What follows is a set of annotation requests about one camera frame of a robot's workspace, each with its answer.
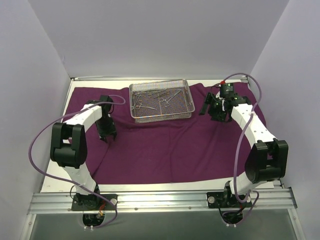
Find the purple cloth wrap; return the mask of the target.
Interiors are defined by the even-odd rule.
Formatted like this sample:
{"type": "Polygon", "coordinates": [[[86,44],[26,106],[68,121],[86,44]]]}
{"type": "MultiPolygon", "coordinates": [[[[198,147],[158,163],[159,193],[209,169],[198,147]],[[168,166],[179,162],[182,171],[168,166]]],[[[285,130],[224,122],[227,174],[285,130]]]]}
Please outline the purple cloth wrap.
{"type": "MultiPolygon", "coordinates": [[[[67,113],[81,110],[88,101],[111,96],[111,114],[117,136],[108,143],[92,126],[86,132],[86,165],[100,185],[185,183],[233,176],[241,128],[234,121],[212,121],[195,112],[186,119],[136,123],[131,117],[129,89],[77,87],[67,113]]],[[[251,151],[247,139],[240,145],[238,172],[244,171],[251,151]]]]}

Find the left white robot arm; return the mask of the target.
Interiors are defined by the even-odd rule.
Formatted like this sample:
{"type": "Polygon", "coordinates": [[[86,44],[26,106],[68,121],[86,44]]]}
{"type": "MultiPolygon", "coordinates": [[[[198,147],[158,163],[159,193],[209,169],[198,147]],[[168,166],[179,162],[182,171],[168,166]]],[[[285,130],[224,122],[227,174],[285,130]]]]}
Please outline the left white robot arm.
{"type": "Polygon", "coordinates": [[[111,118],[112,103],[108,95],[99,100],[90,100],[76,114],[65,122],[53,124],[51,131],[50,159],[64,169],[70,179],[78,183],[75,196],[90,210],[100,206],[99,186],[91,177],[86,165],[88,156],[86,132],[95,125],[98,138],[107,142],[108,137],[117,136],[116,126],[111,118]]]}

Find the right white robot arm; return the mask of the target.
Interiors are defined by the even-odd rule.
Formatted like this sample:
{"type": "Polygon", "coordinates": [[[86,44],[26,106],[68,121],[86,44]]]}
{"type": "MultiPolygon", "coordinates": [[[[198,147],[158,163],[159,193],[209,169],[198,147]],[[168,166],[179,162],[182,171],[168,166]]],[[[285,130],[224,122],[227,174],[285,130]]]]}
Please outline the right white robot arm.
{"type": "Polygon", "coordinates": [[[277,139],[262,123],[255,112],[258,106],[248,97],[235,92],[234,84],[222,81],[216,84],[217,94],[209,92],[200,115],[208,113],[211,120],[221,123],[236,122],[241,129],[235,152],[233,179],[222,193],[223,203],[234,206],[241,195],[248,195],[257,186],[283,178],[286,174],[289,145],[277,139]],[[238,174],[240,146],[247,139],[250,152],[244,164],[244,172],[238,174]]]}

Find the steel forceps right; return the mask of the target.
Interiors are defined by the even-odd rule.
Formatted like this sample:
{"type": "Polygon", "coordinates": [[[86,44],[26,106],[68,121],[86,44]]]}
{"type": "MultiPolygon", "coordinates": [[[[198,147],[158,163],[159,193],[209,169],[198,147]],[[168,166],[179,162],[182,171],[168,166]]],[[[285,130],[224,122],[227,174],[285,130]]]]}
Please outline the steel forceps right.
{"type": "Polygon", "coordinates": [[[181,91],[182,91],[181,89],[177,89],[172,95],[170,95],[170,96],[167,97],[167,98],[160,97],[160,98],[159,98],[159,102],[160,102],[160,103],[163,103],[165,108],[168,108],[168,107],[170,106],[170,101],[171,101],[174,97],[176,97],[181,91]]]}

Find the steel scissors top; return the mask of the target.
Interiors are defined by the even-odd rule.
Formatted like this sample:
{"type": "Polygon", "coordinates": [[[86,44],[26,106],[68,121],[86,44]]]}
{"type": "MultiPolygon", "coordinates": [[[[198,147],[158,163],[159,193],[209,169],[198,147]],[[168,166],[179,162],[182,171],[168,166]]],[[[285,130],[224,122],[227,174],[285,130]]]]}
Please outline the steel scissors top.
{"type": "Polygon", "coordinates": [[[141,96],[146,96],[147,98],[154,98],[154,97],[158,97],[158,96],[163,96],[168,94],[169,91],[168,90],[154,90],[154,91],[142,91],[142,92],[137,92],[135,93],[137,96],[141,95],[141,96]]]}

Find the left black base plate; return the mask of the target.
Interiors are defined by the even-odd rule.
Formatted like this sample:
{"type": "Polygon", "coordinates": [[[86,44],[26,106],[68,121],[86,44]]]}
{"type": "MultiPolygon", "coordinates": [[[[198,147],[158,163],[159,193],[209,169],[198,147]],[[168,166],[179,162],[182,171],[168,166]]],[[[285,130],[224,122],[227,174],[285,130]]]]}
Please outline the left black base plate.
{"type": "Polygon", "coordinates": [[[97,210],[114,210],[115,208],[105,200],[93,194],[82,195],[76,193],[73,196],[72,211],[97,211],[97,210]]]}

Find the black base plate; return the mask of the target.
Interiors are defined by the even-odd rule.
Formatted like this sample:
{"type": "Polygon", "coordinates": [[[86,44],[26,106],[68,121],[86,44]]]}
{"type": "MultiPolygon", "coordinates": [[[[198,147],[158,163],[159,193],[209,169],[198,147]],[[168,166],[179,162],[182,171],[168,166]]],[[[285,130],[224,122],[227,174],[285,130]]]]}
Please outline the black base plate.
{"type": "Polygon", "coordinates": [[[206,193],[207,206],[209,209],[240,209],[252,206],[251,198],[248,197],[246,202],[240,203],[232,194],[222,191],[210,191],[206,193]]]}
{"type": "Polygon", "coordinates": [[[72,211],[97,211],[97,210],[114,210],[115,208],[105,200],[93,194],[82,195],[76,193],[73,196],[72,211]]]}

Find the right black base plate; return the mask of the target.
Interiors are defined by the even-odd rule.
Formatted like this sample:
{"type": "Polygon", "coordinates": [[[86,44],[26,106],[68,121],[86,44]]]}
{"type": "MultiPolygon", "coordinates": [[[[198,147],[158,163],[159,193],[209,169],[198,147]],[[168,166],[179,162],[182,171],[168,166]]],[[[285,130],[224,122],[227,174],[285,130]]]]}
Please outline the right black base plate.
{"type": "Polygon", "coordinates": [[[207,206],[209,209],[240,209],[252,206],[251,198],[248,197],[246,202],[240,203],[232,194],[222,191],[210,191],[206,193],[207,206]]]}

